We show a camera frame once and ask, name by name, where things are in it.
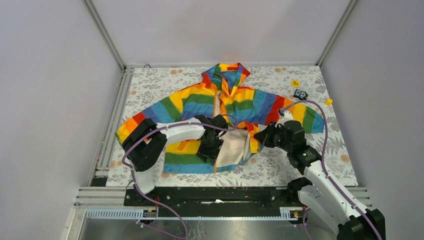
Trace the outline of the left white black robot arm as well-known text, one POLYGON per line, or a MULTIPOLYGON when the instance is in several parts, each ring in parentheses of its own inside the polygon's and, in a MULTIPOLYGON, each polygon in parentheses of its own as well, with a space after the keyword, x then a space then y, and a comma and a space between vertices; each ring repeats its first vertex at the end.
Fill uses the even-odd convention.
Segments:
POLYGON ((202 160, 201 173, 209 173, 223 145, 220 138, 230 131, 222 115, 208 118, 197 115, 176 123, 155 123, 150 118, 141 121, 122 142, 123 159, 129 159, 134 186, 138 189, 136 199, 144 206, 155 200, 155 183, 152 167, 162 150, 174 143, 188 140, 200 142, 196 156, 202 160))

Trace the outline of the rainbow striped hooded jacket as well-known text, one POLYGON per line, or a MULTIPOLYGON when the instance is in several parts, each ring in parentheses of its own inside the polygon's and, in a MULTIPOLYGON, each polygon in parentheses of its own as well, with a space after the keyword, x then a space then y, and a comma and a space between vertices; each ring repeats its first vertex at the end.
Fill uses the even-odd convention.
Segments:
POLYGON ((128 149, 136 142, 136 129, 145 119, 155 123, 175 123, 198 115, 213 118, 224 114, 236 130, 223 135, 217 159, 197 155, 199 140, 190 139, 170 144, 165 149, 163 170, 173 174, 213 174, 245 165, 263 146, 254 139, 259 125, 277 122, 279 110, 288 108, 308 134, 322 133, 323 117, 312 108, 294 104, 288 98, 243 86, 249 71, 240 63, 219 63, 202 73, 202 81, 185 87, 124 122, 116 132, 120 145, 128 149))

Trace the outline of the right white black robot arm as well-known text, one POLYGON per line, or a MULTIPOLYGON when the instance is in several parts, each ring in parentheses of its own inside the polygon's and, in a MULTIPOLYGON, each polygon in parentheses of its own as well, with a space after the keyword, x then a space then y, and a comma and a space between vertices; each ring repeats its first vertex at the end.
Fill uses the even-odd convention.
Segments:
POLYGON ((306 205, 331 229, 338 240, 384 240, 384 215, 371 210, 353 196, 326 170, 323 156, 307 144, 300 122, 271 122, 254 138, 267 148, 280 148, 302 177, 287 185, 287 201, 293 206, 306 205))

